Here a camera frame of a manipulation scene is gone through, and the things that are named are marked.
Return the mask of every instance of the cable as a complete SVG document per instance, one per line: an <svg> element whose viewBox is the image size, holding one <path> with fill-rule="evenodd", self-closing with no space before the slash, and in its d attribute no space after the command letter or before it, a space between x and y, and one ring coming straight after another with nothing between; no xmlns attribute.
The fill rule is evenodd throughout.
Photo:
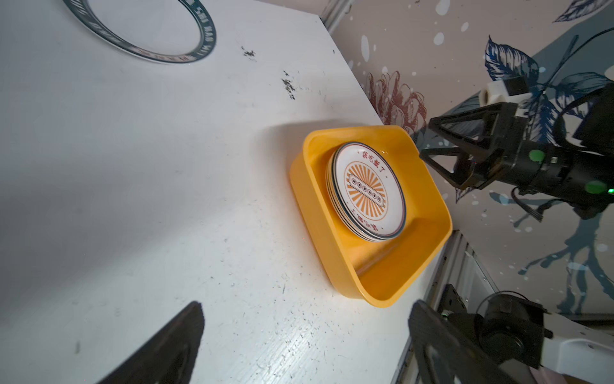
<svg viewBox="0 0 614 384"><path fill-rule="evenodd" d="M519 198L516 196L516 192L515 192L515 190L516 190L516 189L518 189L518 191L520 191L520 188L519 188L519 187L514 187L514 188L511 190L511 198L512 198L512 200L514 200L514 202L515 202L516 204L518 204L518 206L519 206L520 208L524 209L524 211L525 211L526 213L528 213L528 214L530 214L531 216L533 216L533 218L534 218L535 220L537 220L538 222L542 222L542 220L543 220L543 215L542 215L542 213L541 213L541 212L538 212L538 211L536 211L536 210L534 210L533 208L529 207L529 206L528 206L528 205L526 205L524 202L522 202L522 201L521 201L521 200L520 200L520 199L519 199Z"/></svg>
<svg viewBox="0 0 614 384"><path fill-rule="evenodd" d="M486 296L486 297L484 298L484 300L482 300L482 301L480 302L480 304L478 305L478 308L475 310L475 313L476 313L476 314L479 314L479 313L480 313L480 307L482 306L482 304L484 304L484 302L485 302L485 301L487 301L487 300L488 300L488 299L490 299L491 297L495 297L495 296L497 296L497 295L499 295L499 294L502 294L502 293L505 293L505 292L508 292L508 293L515 293L515 294L519 295L520 297L522 297L524 300L530 301L530 300L529 300L529 299L528 299L528 298L527 298L525 295L523 295L523 294L521 294L521 293L518 293L518 292L516 292L516 291L499 291L499 292L495 292L495 293L493 293L493 294L490 294L490 295Z"/></svg>
<svg viewBox="0 0 614 384"><path fill-rule="evenodd" d="M538 212L539 214L541 214L541 215L542 215L542 217L543 217L543 212L544 212L545 210L547 210L548 208L551 208L551 207L552 207L552 204L554 204L554 202L564 202L564 203L565 203L566 201L565 201L565 200L563 200L563 199L561 199L561 198L553 198L553 199L551 199L551 200L548 200L548 201L547 201L547 202L545 202L544 204L542 204L542 205L538 206L538 207L537 207L537 212Z"/></svg>
<svg viewBox="0 0 614 384"><path fill-rule="evenodd" d="M567 114L569 111L571 111L573 108L577 108L584 103L588 103L589 101L591 101L591 99L601 96L601 94L604 92L604 89L605 89L605 86L602 88L596 89L592 91L591 93L587 93L586 95L569 103L565 108L563 108L563 110L561 111L561 113L559 113L558 117L556 118L552 126L552 138L554 139L554 142L556 144L560 145L563 148L575 149L577 151L587 151L587 148L578 147L567 141L567 138L565 137L567 130L565 129L563 116Z"/></svg>
<svg viewBox="0 0 614 384"><path fill-rule="evenodd" d="M567 55L567 52L569 52L569 51L572 49L573 45L574 45L574 44L577 42L577 40L578 40L578 35L574 36L574 37L573 37L573 39L572 39L572 43L571 43L571 45L569 46L569 48L568 48L568 49L567 49L567 51L565 52L565 55L564 55L564 57L563 57L563 60L562 60L562 61L559 63L559 65L556 67L556 69L554 70L554 72L552 73L552 75L550 75L550 78L549 78L549 79L546 81L546 83L545 83L545 87L544 87L544 88L543 88L543 89L540 91L539 95L537 95L537 97L536 97L536 98L535 98L535 99L534 99L534 100L533 100L533 101L530 103L528 110L530 111L530 109L533 107L533 103L534 103L534 102L540 103L540 98L542 97L542 95L544 94L544 92L546 91L546 89L547 89L548 87L550 87L550 85L551 85L552 80L554 79L554 77L556 77L556 75L558 75L558 74L559 74L559 71L560 71L560 70L563 68L563 66L564 66L564 65L567 63L567 61L569 61L569 59L571 59L571 57L572 57L572 56L574 56L576 53L578 53L578 51L579 51L579 50L581 50L582 48L584 48L584 46L585 46L586 44L590 43L590 42L591 42L593 39L595 39L595 38L597 38L597 37L599 37L599 36L601 36L601 35L603 35L603 34L605 34L605 33L612 32L612 31L614 31L614 27L612 27L612 28L608 28L608 29L605 29L605 30L603 30L603 31L601 31L601 32L599 32L599 33L597 33L597 34L595 34L595 35L591 36L591 37L590 37L590 38L589 38L587 41L585 41L584 43L582 43L582 45L581 45L581 46L579 46L579 47L578 47L578 48L577 48L575 51L573 51L573 52L571 52L570 54L568 54L568 55ZM536 109L535 113L536 113L536 114L538 114L538 113L539 113L539 105L537 106L537 109ZM524 132L524 134L525 134L525 135L527 135L527 137L528 137L528 135L530 135L530 126L529 126L529 124L527 124L527 126L525 127L525 132Z"/></svg>

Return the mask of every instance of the yellow plastic tray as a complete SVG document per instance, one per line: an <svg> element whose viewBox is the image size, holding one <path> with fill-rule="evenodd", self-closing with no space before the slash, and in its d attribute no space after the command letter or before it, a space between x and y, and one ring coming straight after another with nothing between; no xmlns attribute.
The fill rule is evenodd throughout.
<svg viewBox="0 0 614 384"><path fill-rule="evenodd" d="M325 167L343 143L365 143L382 156L394 173L407 205L403 232L392 240L371 243L343 224L328 197ZM346 297L389 307L435 257L452 232L450 213L418 150L396 125L314 131L292 163L290 181L305 224L335 289Z"/></svg>

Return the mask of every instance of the white tabletop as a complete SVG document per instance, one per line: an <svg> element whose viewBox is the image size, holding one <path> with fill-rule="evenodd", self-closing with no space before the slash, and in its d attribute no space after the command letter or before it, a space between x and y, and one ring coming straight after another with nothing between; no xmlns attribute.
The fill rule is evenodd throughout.
<svg viewBox="0 0 614 384"><path fill-rule="evenodd" d="M97 382L192 300L193 383L392 378L432 266L391 308L341 296L288 179L307 132L378 116L317 16L203 4L217 46L189 65L0 5L3 382Z"/></svg>

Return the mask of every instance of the white ceramic plate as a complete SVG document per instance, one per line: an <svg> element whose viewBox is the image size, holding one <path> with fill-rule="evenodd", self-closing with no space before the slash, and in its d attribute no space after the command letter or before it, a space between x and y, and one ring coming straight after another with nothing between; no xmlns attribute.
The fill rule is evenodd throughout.
<svg viewBox="0 0 614 384"><path fill-rule="evenodd" d="M343 208L341 207L339 200L336 197L336 192L335 192L335 188L333 186L333 180L332 180L332 172L331 172L331 168L332 168L332 162L333 162L333 158L334 158L334 154L331 156L330 160L328 161L328 165L326 167L326 189L328 191L328 197L330 198L330 201L332 202L332 205L335 209L335 211L337 212L337 215L339 216L339 218L341 219L341 221L346 225L346 227L352 231L352 233L358 237L360 237L363 240L366 241L374 241L372 240L366 233L364 233L363 231L361 231L358 227L355 227L351 221L351 219L349 217L347 217L345 211L343 210Z"/></svg>
<svg viewBox="0 0 614 384"><path fill-rule="evenodd" d="M333 185L352 221L369 237L398 236L405 226L405 199L381 154L362 143L346 143L332 160Z"/></svg>

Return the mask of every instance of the green button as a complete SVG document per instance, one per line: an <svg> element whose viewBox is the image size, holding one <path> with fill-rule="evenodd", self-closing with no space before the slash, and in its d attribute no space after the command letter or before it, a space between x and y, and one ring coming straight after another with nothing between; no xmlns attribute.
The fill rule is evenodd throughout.
<svg viewBox="0 0 614 384"><path fill-rule="evenodd" d="M546 154L539 149L534 149L533 151L529 152L529 159L531 159L533 162L541 163L544 157L546 157Z"/></svg>
<svg viewBox="0 0 614 384"><path fill-rule="evenodd" d="M584 185L584 190L590 194L600 194L605 192L608 186L605 185L603 181L593 180L589 181Z"/></svg>

